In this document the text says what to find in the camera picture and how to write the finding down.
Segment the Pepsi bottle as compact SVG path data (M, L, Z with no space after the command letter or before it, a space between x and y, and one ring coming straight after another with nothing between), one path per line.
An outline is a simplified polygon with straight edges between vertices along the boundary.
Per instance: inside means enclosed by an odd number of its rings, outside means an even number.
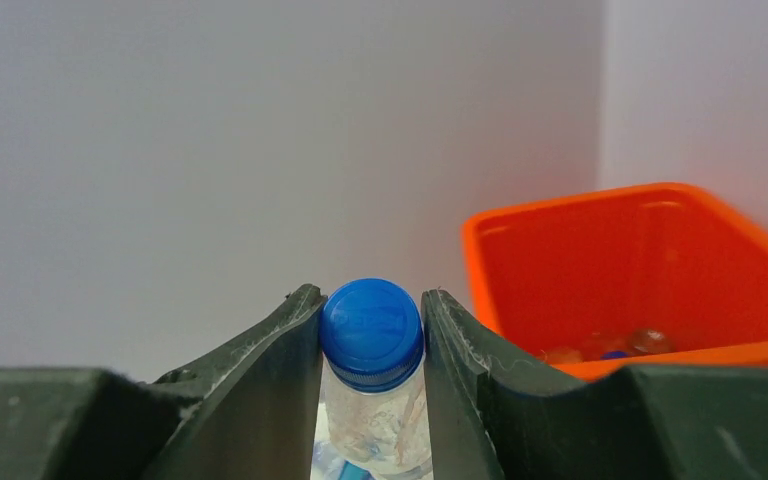
M319 316L328 440L373 479L431 479L424 323L399 285L350 281Z

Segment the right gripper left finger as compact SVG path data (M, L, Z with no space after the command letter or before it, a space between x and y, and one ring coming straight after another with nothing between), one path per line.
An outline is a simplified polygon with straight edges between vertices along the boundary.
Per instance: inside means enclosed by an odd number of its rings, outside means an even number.
M0 368L0 479L305 479L325 298L311 284L152 382Z

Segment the large orange crushed bottle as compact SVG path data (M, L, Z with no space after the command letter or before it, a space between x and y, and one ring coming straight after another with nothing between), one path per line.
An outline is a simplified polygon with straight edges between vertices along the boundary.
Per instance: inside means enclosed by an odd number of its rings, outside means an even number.
M550 365L674 353L675 344L663 331L640 328L626 334L593 332L576 346L542 350L537 358Z

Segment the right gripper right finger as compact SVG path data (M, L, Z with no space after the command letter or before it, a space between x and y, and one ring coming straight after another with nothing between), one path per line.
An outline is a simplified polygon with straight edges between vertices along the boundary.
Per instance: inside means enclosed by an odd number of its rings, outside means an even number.
M421 298L438 479L768 479L768 368L632 364L587 383Z

